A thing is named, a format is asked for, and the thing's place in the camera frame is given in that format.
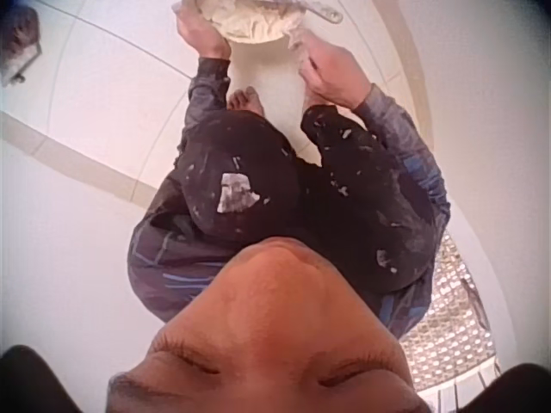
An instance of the tile floor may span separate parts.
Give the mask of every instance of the tile floor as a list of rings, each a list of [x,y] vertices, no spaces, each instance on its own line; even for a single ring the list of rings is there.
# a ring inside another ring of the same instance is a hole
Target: tile floor
[[[2,109],[113,170],[157,187],[180,139],[196,55],[178,37],[175,0],[27,0],[40,15],[43,55],[27,82],[3,91]],[[371,0],[325,0],[341,25],[305,25],[348,47],[372,81],[412,109],[401,63]],[[312,162],[300,131],[303,83],[285,40],[234,45],[232,89],[252,84],[268,118]]]

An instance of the hand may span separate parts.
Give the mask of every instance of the hand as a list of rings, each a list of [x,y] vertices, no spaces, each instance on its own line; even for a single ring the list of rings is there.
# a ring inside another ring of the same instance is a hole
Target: hand
[[[229,60],[232,48],[197,9],[195,0],[184,0],[176,13],[178,33],[202,58]]]
[[[352,53],[304,28],[293,30],[290,36],[289,47],[299,53],[299,73],[309,89],[351,110],[365,101],[371,82]]]

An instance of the trowel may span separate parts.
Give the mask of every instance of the trowel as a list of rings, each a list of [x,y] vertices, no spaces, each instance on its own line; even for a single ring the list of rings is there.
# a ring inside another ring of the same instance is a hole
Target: trowel
[[[299,6],[305,10],[311,11],[315,15],[318,15],[324,20],[330,23],[338,24],[343,20],[343,14],[321,2],[314,2],[310,0],[255,0],[258,3],[272,3],[272,4],[293,4]]]

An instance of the white wall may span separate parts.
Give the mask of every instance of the white wall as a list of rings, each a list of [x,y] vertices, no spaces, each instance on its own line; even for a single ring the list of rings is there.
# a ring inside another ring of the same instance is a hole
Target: white wall
[[[160,322],[133,296],[127,246],[143,211],[0,141],[2,350],[36,349],[86,412],[145,354]]]
[[[547,23],[528,2],[399,5],[424,68],[437,160],[511,315],[517,348],[497,342],[498,356],[549,365]],[[492,291],[481,293],[491,306]],[[489,316],[493,330],[508,323]]]

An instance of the eyelash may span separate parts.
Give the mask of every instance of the eyelash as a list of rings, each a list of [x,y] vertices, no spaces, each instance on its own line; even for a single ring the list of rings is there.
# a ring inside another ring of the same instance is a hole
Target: eyelash
[[[188,364],[190,367],[196,368],[202,373],[205,374],[220,374],[219,370],[216,370],[211,367],[206,367],[202,365],[201,363],[198,363],[197,361],[193,360],[193,355],[180,343],[180,342],[174,342],[172,340],[167,339],[166,337],[163,337],[158,344],[153,348],[153,352],[167,352],[175,355],[177,358],[184,361],[186,364]]]
[[[346,371],[347,367],[353,367],[350,371]],[[319,385],[327,388],[336,387],[347,382],[350,379],[366,373],[369,370],[383,369],[390,370],[386,360],[381,358],[367,358],[367,359],[355,359],[349,360],[343,363],[341,366],[334,368],[337,373],[333,373],[326,378],[318,380]]]

